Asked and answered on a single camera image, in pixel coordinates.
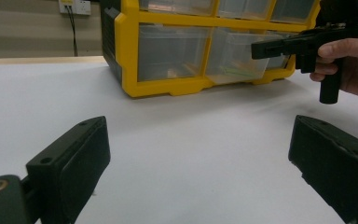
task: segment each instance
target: wall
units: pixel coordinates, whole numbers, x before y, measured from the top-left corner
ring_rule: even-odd
[[[75,15],[78,56],[102,55],[99,3]],[[73,31],[58,0],[0,0],[0,58],[74,56]]]

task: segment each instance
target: table surface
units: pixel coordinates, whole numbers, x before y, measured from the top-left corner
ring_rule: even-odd
[[[268,85],[131,99],[106,63],[0,65],[0,175],[106,116],[112,161],[77,223],[341,224],[287,159],[296,115],[358,137],[358,97],[318,102],[295,73]]]

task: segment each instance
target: black cable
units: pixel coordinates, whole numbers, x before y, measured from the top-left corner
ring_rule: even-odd
[[[71,6],[65,6],[65,9],[68,12],[69,20],[71,21],[72,31],[74,32],[74,52],[75,52],[75,57],[77,57],[77,43],[76,43],[76,29],[75,29],[74,12],[72,11]]]

